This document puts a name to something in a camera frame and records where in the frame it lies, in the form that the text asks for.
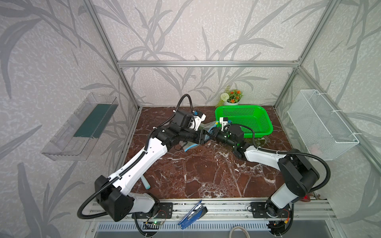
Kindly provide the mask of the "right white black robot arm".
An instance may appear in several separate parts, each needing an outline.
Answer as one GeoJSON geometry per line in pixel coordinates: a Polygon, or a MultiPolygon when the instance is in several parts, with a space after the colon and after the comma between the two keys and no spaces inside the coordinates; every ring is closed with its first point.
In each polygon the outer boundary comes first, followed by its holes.
{"type": "Polygon", "coordinates": [[[210,129],[209,134],[212,140],[231,146],[237,158],[270,166],[281,172],[284,184],[267,199],[265,211],[268,216],[278,217],[287,205],[329,182],[330,167],[320,157],[298,149],[279,151],[262,148],[256,145],[254,137],[252,142],[245,141],[243,127],[228,124],[224,128],[210,129]]]}

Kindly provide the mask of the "clear zip-top bag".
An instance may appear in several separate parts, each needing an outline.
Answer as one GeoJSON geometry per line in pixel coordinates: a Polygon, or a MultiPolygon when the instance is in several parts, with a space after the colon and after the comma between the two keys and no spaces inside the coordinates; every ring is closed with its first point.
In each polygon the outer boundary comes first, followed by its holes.
{"type": "MultiPolygon", "coordinates": [[[[217,127],[219,124],[218,121],[214,121],[214,122],[210,122],[210,123],[207,123],[207,124],[204,124],[204,123],[201,123],[200,126],[199,126],[199,129],[202,129],[204,131],[206,131],[205,133],[205,137],[204,137],[204,141],[205,142],[208,142],[209,140],[211,140],[211,137],[209,136],[211,134],[211,130],[215,127],[217,127]]],[[[184,152],[187,152],[191,149],[195,149],[196,147],[198,147],[199,144],[196,144],[196,143],[193,143],[193,142],[187,142],[183,149],[184,149],[184,152]]]]}

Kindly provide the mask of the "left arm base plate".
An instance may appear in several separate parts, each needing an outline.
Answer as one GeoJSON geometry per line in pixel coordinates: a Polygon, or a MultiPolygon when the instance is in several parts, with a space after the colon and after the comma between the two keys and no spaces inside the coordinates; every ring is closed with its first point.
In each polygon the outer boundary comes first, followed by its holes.
{"type": "Polygon", "coordinates": [[[155,204],[153,208],[148,213],[138,212],[132,215],[132,218],[137,219],[170,219],[173,213],[173,203],[172,202],[160,202],[155,204]]]}

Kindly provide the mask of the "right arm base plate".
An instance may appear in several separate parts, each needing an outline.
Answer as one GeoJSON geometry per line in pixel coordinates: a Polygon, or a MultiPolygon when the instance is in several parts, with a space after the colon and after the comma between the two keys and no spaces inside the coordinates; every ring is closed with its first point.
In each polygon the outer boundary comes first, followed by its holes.
{"type": "Polygon", "coordinates": [[[284,208],[278,208],[272,203],[251,202],[249,206],[249,211],[252,213],[254,218],[279,218],[282,220],[286,220],[287,218],[290,218],[292,209],[289,204],[287,204],[284,208]]]}

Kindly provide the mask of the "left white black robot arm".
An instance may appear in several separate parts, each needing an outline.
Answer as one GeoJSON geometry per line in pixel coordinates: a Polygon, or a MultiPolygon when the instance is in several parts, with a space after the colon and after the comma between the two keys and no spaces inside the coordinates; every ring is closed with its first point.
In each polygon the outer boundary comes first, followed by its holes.
{"type": "Polygon", "coordinates": [[[202,112],[177,110],[167,123],[154,128],[145,146],[120,169],[95,181],[95,192],[80,205],[79,219],[110,216],[115,222],[129,214],[159,212],[159,199],[148,193],[133,193],[132,188],[144,173],[179,142],[204,144],[207,131],[199,126],[205,120],[202,112]]]}

